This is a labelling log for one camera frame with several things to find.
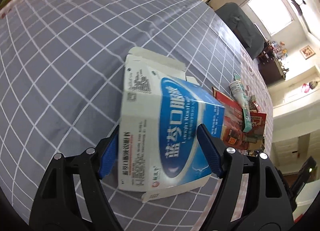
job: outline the gray couch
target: gray couch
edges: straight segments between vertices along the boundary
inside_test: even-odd
[[[265,39],[244,11],[234,2],[229,2],[215,11],[233,31],[248,54],[255,59],[263,50]]]

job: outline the silver bolt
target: silver bolt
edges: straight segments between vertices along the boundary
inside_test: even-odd
[[[87,154],[94,154],[95,151],[96,151],[96,150],[95,150],[94,148],[88,148],[85,152],[86,152]]]
[[[236,152],[236,150],[232,147],[228,147],[227,148],[227,152],[230,153],[230,154],[234,154]]]
[[[61,159],[62,155],[61,154],[55,154],[54,156],[55,160]]]
[[[268,155],[266,155],[265,153],[260,153],[259,156],[264,160],[268,158]]]

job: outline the blue oval label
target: blue oval label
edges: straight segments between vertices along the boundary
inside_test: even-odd
[[[188,90],[172,79],[162,78],[161,90],[160,158],[165,174],[174,178],[184,168],[192,149],[198,103]]]

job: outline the qr code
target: qr code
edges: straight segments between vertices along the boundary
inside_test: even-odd
[[[127,101],[135,102],[136,100],[137,100],[137,94],[136,93],[128,93]]]

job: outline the black device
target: black device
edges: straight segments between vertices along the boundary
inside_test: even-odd
[[[29,225],[34,231],[123,231],[105,197],[99,174],[102,158],[117,138],[118,127],[96,148],[78,156],[56,154],[39,185]],[[292,209],[281,178],[265,153],[240,154],[210,135],[204,124],[197,138],[212,172],[222,183],[200,231],[289,231],[294,227]],[[240,219],[231,222],[242,174],[249,174],[247,196]],[[73,174],[79,174],[92,222],[82,219],[76,200]]]

